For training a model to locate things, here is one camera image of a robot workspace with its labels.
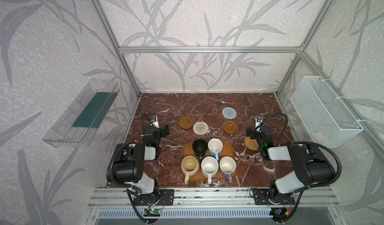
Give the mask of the tan rattan coaster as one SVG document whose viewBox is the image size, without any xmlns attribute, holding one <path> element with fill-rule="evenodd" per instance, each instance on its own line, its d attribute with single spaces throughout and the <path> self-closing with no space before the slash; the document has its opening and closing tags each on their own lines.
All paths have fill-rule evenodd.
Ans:
<svg viewBox="0 0 384 225">
<path fill-rule="evenodd" d="M 248 149 L 252 151 L 257 151 L 259 149 L 259 145 L 256 139 L 253 140 L 250 137 L 245 137 L 244 144 Z"/>
</svg>

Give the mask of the black mug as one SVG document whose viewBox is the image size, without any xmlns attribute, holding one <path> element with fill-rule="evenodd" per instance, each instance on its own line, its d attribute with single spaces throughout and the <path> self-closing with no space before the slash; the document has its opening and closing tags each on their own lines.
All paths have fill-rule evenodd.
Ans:
<svg viewBox="0 0 384 225">
<path fill-rule="evenodd" d="M 193 142 L 193 151 L 195 156 L 202 161 L 208 150 L 208 143 L 205 140 L 198 139 Z"/>
</svg>

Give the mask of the brown wooden coaster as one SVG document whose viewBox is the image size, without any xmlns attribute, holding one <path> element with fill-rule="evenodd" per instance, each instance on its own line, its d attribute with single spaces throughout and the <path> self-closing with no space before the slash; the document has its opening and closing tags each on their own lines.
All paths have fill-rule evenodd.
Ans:
<svg viewBox="0 0 384 225">
<path fill-rule="evenodd" d="M 223 122 L 222 129 L 225 133 L 233 135 L 233 134 L 236 134 L 238 132 L 239 127 L 238 127 L 238 124 L 236 122 L 234 122 L 232 120 L 228 120 L 228 121 Z"/>
<path fill-rule="evenodd" d="M 180 120 L 179 120 L 179 126 L 180 128 L 182 128 L 183 130 L 188 130 L 190 128 L 192 128 L 195 124 L 195 121 L 192 117 L 188 116 L 188 117 L 182 117 Z"/>
</svg>

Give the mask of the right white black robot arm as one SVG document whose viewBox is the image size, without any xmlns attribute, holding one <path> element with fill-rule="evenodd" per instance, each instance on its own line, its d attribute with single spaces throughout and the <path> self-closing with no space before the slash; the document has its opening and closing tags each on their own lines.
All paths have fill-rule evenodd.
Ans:
<svg viewBox="0 0 384 225">
<path fill-rule="evenodd" d="M 338 156 L 329 148 L 314 142 L 292 142 L 283 144 L 282 139 L 288 122 L 285 122 L 277 146 L 274 145 L 274 133 L 265 123 L 270 118 L 258 117 L 258 124 L 246 128 L 246 137 L 258 143 L 261 157 L 267 161 L 292 162 L 294 170 L 270 183 L 267 189 L 250 189 L 255 203 L 278 205 L 294 193 L 325 187 L 336 182 L 342 173 L 342 164 Z"/>
</svg>

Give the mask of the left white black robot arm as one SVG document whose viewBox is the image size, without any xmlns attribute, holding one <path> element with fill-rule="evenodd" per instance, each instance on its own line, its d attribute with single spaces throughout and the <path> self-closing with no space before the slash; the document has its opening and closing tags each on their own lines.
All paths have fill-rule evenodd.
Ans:
<svg viewBox="0 0 384 225">
<path fill-rule="evenodd" d="M 161 153 L 160 141 L 170 134 L 169 126 L 161 128 L 158 116 L 141 114 L 142 141 L 118 144 L 107 168 L 109 183 L 127 188 L 132 196 L 157 199 L 160 189 L 156 180 L 144 172 L 145 161 L 157 160 Z"/>
</svg>

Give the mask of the light blue mug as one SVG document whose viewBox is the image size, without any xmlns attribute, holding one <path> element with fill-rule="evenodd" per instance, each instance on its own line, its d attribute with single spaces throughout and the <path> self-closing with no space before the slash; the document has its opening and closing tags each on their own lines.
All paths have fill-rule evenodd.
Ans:
<svg viewBox="0 0 384 225">
<path fill-rule="evenodd" d="M 219 155 L 223 150 L 223 142 L 219 139 L 213 138 L 208 142 L 208 149 L 210 155 L 219 161 Z"/>
</svg>

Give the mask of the grey blue woven coaster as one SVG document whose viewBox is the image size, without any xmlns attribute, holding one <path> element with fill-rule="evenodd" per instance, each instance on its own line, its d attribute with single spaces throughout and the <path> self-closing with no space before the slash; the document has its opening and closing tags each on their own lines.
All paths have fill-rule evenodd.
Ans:
<svg viewBox="0 0 384 225">
<path fill-rule="evenodd" d="M 237 116 L 237 112 L 234 108 L 225 107 L 222 110 L 222 115 L 228 120 L 233 120 Z"/>
</svg>

